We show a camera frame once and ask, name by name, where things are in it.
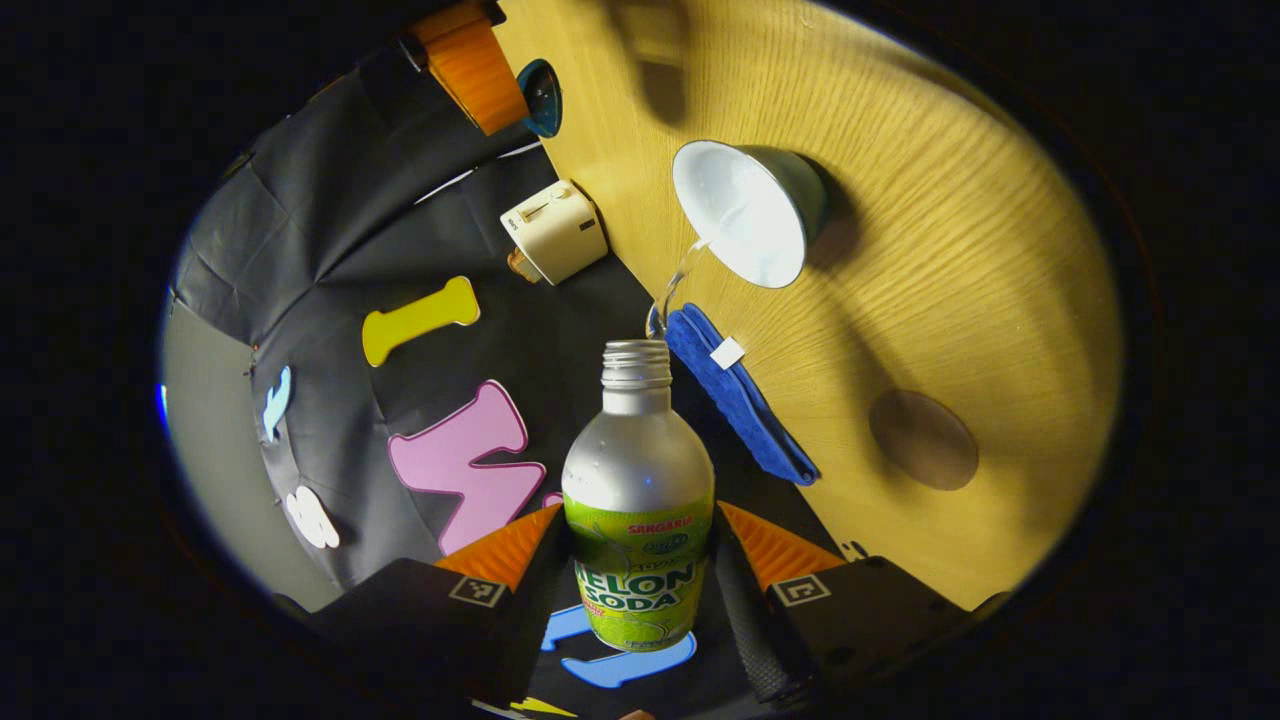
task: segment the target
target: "blue foam letter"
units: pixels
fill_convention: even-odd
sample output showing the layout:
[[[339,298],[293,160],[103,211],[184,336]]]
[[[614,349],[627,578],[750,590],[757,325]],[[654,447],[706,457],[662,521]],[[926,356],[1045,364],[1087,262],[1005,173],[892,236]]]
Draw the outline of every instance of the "blue foam letter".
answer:
[[[591,630],[591,624],[586,619],[586,610],[581,605],[566,607],[552,612],[547,621],[547,634],[543,635],[543,651],[556,650],[556,641],[580,635]],[[662,673],[675,667],[694,656],[698,650],[698,639],[692,633],[685,635],[678,643],[655,652],[622,652],[611,655],[590,662],[566,657],[561,665],[573,674],[575,678],[591,683],[598,688],[617,688],[627,680]]]
[[[280,370],[280,391],[275,388],[266,391],[266,409],[262,410],[262,427],[266,428],[266,441],[275,442],[275,425],[284,418],[284,409],[289,405],[289,366]]]

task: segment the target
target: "melon soda bottle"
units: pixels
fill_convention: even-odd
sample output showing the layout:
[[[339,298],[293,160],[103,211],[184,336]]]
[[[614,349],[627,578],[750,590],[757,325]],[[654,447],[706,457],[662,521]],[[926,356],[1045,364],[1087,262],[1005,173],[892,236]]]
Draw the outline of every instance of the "melon soda bottle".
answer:
[[[561,483],[573,573],[600,642],[663,650],[698,614],[716,475],[671,409],[666,342],[608,342],[600,379],[603,409],[573,441]]]

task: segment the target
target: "blue cloth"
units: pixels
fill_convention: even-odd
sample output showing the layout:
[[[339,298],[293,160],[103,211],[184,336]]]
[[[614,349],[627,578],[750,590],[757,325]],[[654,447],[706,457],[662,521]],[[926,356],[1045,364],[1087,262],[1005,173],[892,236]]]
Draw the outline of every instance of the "blue cloth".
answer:
[[[667,346],[716,401],[760,468],[785,480],[812,486],[818,479],[818,468],[769,410],[746,368],[735,363],[722,370],[712,360],[712,351],[721,342],[716,327],[694,304],[667,318]]]

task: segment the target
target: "wood grain surface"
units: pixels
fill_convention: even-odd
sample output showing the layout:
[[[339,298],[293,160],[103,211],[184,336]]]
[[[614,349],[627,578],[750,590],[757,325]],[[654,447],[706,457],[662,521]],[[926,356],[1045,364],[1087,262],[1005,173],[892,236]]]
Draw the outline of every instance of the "wood grain surface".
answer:
[[[559,76],[552,161],[650,293],[695,241],[671,182],[681,145],[772,145],[823,169],[833,215],[794,284],[748,284],[704,254],[676,305],[746,350],[822,471],[801,492],[837,543],[966,609],[1025,578],[1092,487],[1124,351],[1097,231],[1034,138],[927,58],[800,0],[503,9],[512,68],[544,58]],[[891,388],[959,415],[972,482],[940,491],[888,461],[868,414]]]

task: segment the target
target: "foam letter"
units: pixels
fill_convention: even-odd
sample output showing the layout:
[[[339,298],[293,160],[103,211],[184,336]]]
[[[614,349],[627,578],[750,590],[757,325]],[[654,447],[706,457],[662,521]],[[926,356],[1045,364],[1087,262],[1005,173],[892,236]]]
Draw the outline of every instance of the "foam letter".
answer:
[[[440,552],[451,555],[509,523],[547,474],[539,462],[476,465],[498,450],[529,445],[525,423],[507,389],[485,380],[476,398],[412,436],[392,436],[388,452],[401,482],[419,492],[462,497],[440,533]]]

